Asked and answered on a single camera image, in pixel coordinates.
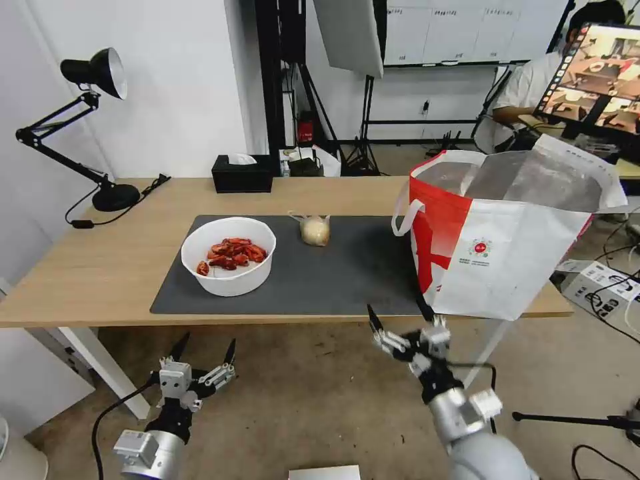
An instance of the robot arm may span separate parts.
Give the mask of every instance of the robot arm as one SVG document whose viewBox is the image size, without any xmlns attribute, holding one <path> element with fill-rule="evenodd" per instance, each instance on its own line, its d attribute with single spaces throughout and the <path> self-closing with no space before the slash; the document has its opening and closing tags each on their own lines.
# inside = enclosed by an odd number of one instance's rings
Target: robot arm
<svg viewBox="0 0 640 480">
<path fill-rule="evenodd" d="M 193 414 L 202 408 L 205 398 L 235 378 L 235 340 L 229 345 L 223 364 L 206 372 L 177 361 L 186 338 L 188 336 L 178 345 L 178 352 L 160 360 L 160 415 L 147 424 L 144 432 L 124 430 L 113 447 L 123 461 L 124 476 L 156 480 L 178 478 L 183 451 L 191 436 Z"/>
<path fill-rule="evenodd" d="M 449 368 L 451 332 L 444 317 L 432 313 L 429 325 L 406 335 L 384 330 L 369 308 L 373 342 L 393 358 L 409 364 L 422 384 L 422 400 L 431 410 L 438 438 L 451 460 L 452 480 L 532 480 L 538 476 L 520 450 L 486 426 L 502 410 L 492 389 L 467 397 Z"/>
</svg>

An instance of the desk lamp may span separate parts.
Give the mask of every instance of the desk lamp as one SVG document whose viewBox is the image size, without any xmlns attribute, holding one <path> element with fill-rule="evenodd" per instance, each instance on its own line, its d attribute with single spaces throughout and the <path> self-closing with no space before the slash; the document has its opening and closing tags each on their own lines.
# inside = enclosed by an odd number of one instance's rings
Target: desk lamp
<svg viewBox="0 0 640 480">
<path fill-rule="evenodd" d="M 106 173 L 71 160 L 43 144 L 43 140 L 48 136 L 97 110 L 100 94 L 91 88 L 92 85 L 100 87 L 112 97 L 121 100 L 127 98 L 127 80 L 120 57 L 113 48 L 106 48 L 96 53 L 89 61 L 62 60 L 60 70 L 64 78 L 78 85 L 78 88 L 84 93 L 42 120 L 16 131 L 16 138 L 20 143 L 38 150 L 56 162 L 62 163 L 62 165 L 96 182 L 99 186 L 98 192 L 93 196 L 93 206 L 96 210 L 111 212 L 134 206 L 140 200 L 140 192 L 136 187 L 116 185 L 109 180 Z M 81 103 L 86 104 L 87 108 L 80 113 L 63 121 L 50 122 L 58 115 Z"/>
</svg>

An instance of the lamp arm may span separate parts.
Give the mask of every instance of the lamp arm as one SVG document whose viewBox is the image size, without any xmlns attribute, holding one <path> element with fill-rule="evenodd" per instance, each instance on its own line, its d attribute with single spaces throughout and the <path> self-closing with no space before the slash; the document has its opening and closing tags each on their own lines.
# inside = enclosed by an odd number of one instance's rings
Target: lamp arm
<svg viewBox="0 0 640 480">
<path fill-rule="evenodd" d="M 80 175 L 83 175 L 84 177 L 96 182 L 101 186 L 112 185 L 112 182 L 110 182 L 106 173 L 104 173 L 103 175 L 100 175 L 96 171 L 84 166 L 82 163 L 71 160 L 70 158 L 62 155 L 59 152 L 56 152 L 56 150 L 53 150 L 52 148 L 49 148 L 48 146 L 42 143 L 42 140 L 44 138 L 52 135 L 53 133 L 66 127 L 67 125 L 70 125 L 71 123 L 77 120 L 80 120 L 80 118 L 90 114 L 92 111 L 97 110 L 99 97 L 100 97 L 100 94 L 94 91 L 88 91 L 86 93 L 83 93 L 78 98 L 76 98 L 76 100 L 66 104 L 64 107 L 56 110 L 50 115 L 47 115 L 43 119 L 38 120 L 36 123 L 28 127 L 17 130 L 15 132 L 15 137 L 20 143 L 24 143 L 26 146 L 31 147 L 34 150 L 38 150 L 38 152 L 48 156 L 53 160 L 56 160 L 56 162 L 61 163 L 65 167 L 70 168 L 71 170 L 74 170 Z M 49 123 L 49 124 L 46 123 L 49 120 L 57 117 L 61 113 L 66 112 L 70 108 L 80 103 L 87 104 L 89 108 L 83 110 L 82 112 L 72 116 L 67 120 L 55 122 L 55 123 Z"/>
</svg>

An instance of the black tissue box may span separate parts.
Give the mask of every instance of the black tissue box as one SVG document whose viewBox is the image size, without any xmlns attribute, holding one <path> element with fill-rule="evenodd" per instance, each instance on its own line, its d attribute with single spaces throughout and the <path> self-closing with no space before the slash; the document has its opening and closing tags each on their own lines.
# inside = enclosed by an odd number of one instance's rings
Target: black tissue box
<svg viewBox="0 0 640 480">
<path fill-rule="evenodd" d="M 271 192 L 273 172 L 271 157 L 252 155 L 257 163 L 252 165 L 232 165 L 228 155 L 218 155 L 211 174 L 218 193 Z"/>
</svg>

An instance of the person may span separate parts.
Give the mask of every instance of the person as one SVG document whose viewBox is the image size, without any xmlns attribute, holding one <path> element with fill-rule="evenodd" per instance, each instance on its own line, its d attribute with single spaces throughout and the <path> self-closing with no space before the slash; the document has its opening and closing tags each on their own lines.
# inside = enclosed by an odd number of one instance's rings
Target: person
<svg viewBox="0 0 640 480">
<path fill-rule="evenodd" d="M 542 58 L 518 67 L 513 72 L 507 86 L 496 100 L 493 119 L 500 124 L 513 126 L 516 129 L 515 141 L 512 141 L 513 130 L 498 125 L 493 138 L 496 151 L 528 150 L 533 147 L 535 136 L 524 129 L 518 116 L 533 114 L 582 25 L 585 23 L 623 25 L 626 19 L 625 10 L 617 0 L 588 3 L 575 12 L 569 21 L 567 43 L 562 52 L 548 53 Z"/>
</svg>

